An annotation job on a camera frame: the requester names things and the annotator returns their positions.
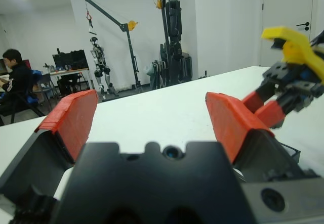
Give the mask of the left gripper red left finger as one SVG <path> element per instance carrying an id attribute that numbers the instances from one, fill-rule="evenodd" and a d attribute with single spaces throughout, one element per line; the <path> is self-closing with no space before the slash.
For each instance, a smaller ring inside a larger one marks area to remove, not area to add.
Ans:
<path id="1" fill-rule="evenodd" d="M 53 196 L 88 139 L 97 104 L 94 89 L 64 97 L 1 175 L 1 195 L 15 204 L 28 190 Z"/>

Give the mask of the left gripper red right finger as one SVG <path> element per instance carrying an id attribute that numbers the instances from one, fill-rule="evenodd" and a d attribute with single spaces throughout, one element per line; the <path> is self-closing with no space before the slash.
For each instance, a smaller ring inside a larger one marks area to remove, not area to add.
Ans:
<path id="1" fill-rule="evenodd" d="M 206 93 L 215 137 L 230 163 L 248 182 L 277 182 L 317 178 L 303 170 L 256 115 L 235 97 Z"/>

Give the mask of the right gripper yellow mount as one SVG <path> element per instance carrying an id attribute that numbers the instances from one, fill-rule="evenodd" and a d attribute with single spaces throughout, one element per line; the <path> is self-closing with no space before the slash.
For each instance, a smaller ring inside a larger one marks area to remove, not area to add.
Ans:
<path id="1" fill-rule="evenodd" d="M 268 127 L 281 128 L 285 113 L 308 107 L 323 95 L 323 52 L 308 38 L 284 26 L 268 27 L 261 37 L 282 52 L 282 60 L 263 73 L 261 85 L 243 99 L 244 105 Z M 276 100 L 269 100 L 277 95 Z"/>

